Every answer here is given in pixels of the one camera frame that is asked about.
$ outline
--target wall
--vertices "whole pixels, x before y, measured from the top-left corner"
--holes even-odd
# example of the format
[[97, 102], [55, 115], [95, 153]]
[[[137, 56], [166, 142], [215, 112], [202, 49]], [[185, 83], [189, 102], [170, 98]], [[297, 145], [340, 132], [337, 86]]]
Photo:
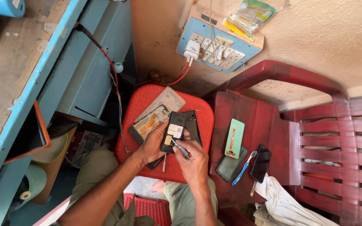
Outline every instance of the wall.
[[[213, 0], [212, 10], [228, 15], [242, 0]], [[196, 0], [209, 8], [209, 0]], [[268, 0], [279, 6], [284, 0]], [[184, 57], [175, 54], [181, 30], [177, 27], [183, 1], [132, 0], [132, 18], [138, 73], [144, 78], [151, 68], [177, 75]], [[342, 83], [351, 96], [362, 95], [362, 1], [290, 0], [290, 5], [260, 30], [265, 35], [261, 53], [243, 69], [231, 74], [195, 63], [174, 89], [201, 96], [264, 59], [292, 64]], [[267, 80], [246, 95], [279, 105], [281, 110], [331, 101], [306, 87]]]

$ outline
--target plastic packet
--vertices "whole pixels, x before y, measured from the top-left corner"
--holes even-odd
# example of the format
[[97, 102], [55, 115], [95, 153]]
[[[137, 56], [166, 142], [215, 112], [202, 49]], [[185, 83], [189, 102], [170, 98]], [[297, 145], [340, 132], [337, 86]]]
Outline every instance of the plastic packet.
[[224, 19], [223, 24], [231, 31], [254, 41], [255, 32], [259, 27], [287, 4], [288, 0], [283, 0], [283, 3], [279, 4], [278, 10], [276, 10], [264, 2], [243, 0], [240, 7]]

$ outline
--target red plastic stool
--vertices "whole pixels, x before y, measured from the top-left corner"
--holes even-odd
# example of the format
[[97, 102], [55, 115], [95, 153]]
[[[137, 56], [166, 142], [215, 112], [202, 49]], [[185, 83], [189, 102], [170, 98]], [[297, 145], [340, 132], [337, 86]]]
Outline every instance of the red plastic stool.
[[[124, 194], [124, 208], [128, 209], [132, 202], [133, 194]], [[135, 217], [145, 216], [153, 218], [155, 221], [154, 226], [160, 224], [161, 226], [171, 225], [170, 216], [170, 203], [164, 199], [157, 201], [141, 199], [135, 197]]]
[[[137, 89], [129, 101], [127, 112], [125, 113], [124, 122], [122, 123], [123, 135], [125, 144], [128, 151], [135, 151], [139, 144], [135, 141], [132, 135], [129, 133], [128, 128], [134, 124], [134, 120], [146, 109], [150, 103], [164, 90], [164, 87], [158, 85], [145, 85]], [[209, 151], [210, 138], [212, 136], [212, 129], [214, 123], [214, 115], [210, 105], [195, 96], [191, 96], [182, 92], [177, 92], [185, 101], [186, 104], [179, 112], [188, 110], [196, 110], [196, 117], [198, 121], [199, 132], [202, 139], [203, 148], [206, 152]], [[121, 136], [118, 138], [117, 146], [115, 147], [115, 156], [118, 163], [121, 164], [128, 158], [128, 154], [125, 152], [125, 148], [122, 143]], [[173, 154], [169, 154], [166, 157], [166, 171], [162, 171], [162, 165], [156, 167], [154, 170], [150, 170], [148, 167], [144, 167], [138, 174], [138, 176], [156, 178], [164, 181], [174, 181], [186, 183], [182, 170], [175, 159]]]

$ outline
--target green pants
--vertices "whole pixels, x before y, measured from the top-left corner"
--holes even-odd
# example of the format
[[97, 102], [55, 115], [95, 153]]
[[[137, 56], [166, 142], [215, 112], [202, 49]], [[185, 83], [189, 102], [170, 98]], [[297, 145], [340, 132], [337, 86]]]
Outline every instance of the green pants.
[[[80, 172], [76, 180], [76, 185], [73, 189], [68, 208], [117, 167], [118, 161], [115, 158], [114, 153], [108, 150], [107, 145], [103, 145], [93, 150], [88, 155], [88, 157], [85, 158], [83, 165], [80, 168]], [[215, 194], [216, 187], [214, 182], [209, 177], [208, 181], [210, 192], [212, 193], [213, 210], [217, 216], [217, 199]], [[195, 203], [188, 184], [166, 181], [164, 186], [164, 194], [170, 202], [172, 225], [194, 225]], [[121, 194], [103, 225], [151, 226], [153, 224], [154, 221], [148, 216], [135, 218], [134, 202], [132, 202], [129, 208], [125, 211], [124, 196]]]

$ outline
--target hand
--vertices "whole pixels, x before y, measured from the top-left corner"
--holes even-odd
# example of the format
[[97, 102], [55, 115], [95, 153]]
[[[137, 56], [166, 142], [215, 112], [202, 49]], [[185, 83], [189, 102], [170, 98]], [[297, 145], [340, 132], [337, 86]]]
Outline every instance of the hand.
[[146, 158], [146, 164], [162, 157], [165, 152], [160, 151], [160, 145], [163, 140], [164, 132], [168, 125], [168, 119], [164, 120], [156, 129], [151, 131], [143, 144], [136, 150], [141, 156]]
[[208, 186], [208, 161], [209, 156], [196, 141], [176, 141], [184, 147], [190, 154], [189, 160], [184, 157], [178, 147], [173, 147], [175, 158], [181, 166], [182, 173], [187, 181], [192, 193]]

